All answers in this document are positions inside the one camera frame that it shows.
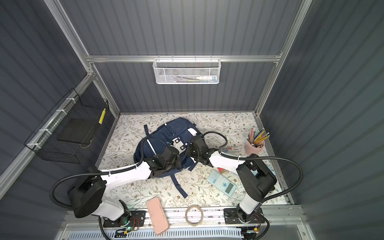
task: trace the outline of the gray corrugated wall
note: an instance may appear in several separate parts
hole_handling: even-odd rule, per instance
[[[0,173],[50,109],[86,75],[82,64],[41,1],[0,1]],[[91,84],[85,95],[98,96]],[[114,117],[107,112],[82,164],[34,157],[0,200],[0,239],[51,240],[66,209],[54,205],[49,189],[58,179],[94,165]],[[58,198],[67,202],[66,188]]]
[[[274,55],[300,0],[61,1],[90,55]],[[150,63],[96,63],[121,112],[254,110],[273,63],[218,85],[157,85]]]
[[[314,1],[261,115],[318,240],[383,238],[383,9]]]
[[[0,1],[0,173],[85,74],[43,1]]]
[[[96,63],[121,112],[255,110],[274,63],[222,63],[219,84],[157,84],[152,63]]]
[[[62,0],[91,55],[273,55],[300,0]]]

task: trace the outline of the ventilation grille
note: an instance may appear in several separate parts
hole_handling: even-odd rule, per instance
[[[209,237],[230,237],[241,238],[240,228],[230,227],[210,227],[210,228],[174,228],[166,232],[156,235],[152,228],[139,229],[127,234],[126,238],[115,238],[116,230],[105,230],[105,233],[110,239],[172,239],[172,238],[209,238]],[[101,232],[98,230],[88,231],[71,231],[68,240],[105,240]]]
[[[153,61],[153,70],[158,84],[217,84],[221,62],[212,61]]]

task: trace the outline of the white wire basket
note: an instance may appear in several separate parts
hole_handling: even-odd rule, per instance
[[[153,70],[157,84],[217,84],[220,79],[219,58],[165,59],[156,58]]]

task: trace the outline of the wire mesh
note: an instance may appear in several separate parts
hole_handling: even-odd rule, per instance
[[[87,148],[99,130],[99,121],[107,109],[108,102],[105,99],[76,95],[63,109],[56,110],[59,114],[47,128],[39,130],[42,133],[36,142],[31,142],[31,135],[25,146],[43,160],[81,163],[86,158]],[[60,140],[59,134],[67,131],[74,119],[88,124],[86,137],[81,142]]]
[[[153,70],[158,84],[217,84],[220,69],[220,60],[169,62],[155,59],[153,61]]]

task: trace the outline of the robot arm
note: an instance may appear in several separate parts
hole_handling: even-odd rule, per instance
[[[209,149],[200,136],[195,136],[187,148],[187,156],[211,167],[220,167],[237,173],[247,192],[238,206],[238,216],[247,222],[253,211],[261,205],[263,198],[273,188],[277,180],[262,160],[233,160],[221,155],[217,149]],[[150,175],[156,176],[170,169],[177,162],[179,151],[170,146],[162,154],[145,159],[134,169],[116,174],[101,176],[85,176],[79,179],[68,190],[73,211],[76,217],[85,217],[89,214],[107,217],[112,221],[124,223],[129,217],[129,211],[123,201],[116,201],[104,195],[105,192],[124,184],[137,180],[147,179]],[[124,170],[134,165],[119,169],[102,170],[111,172]],[[251,170],[257,170],[255,176]]]

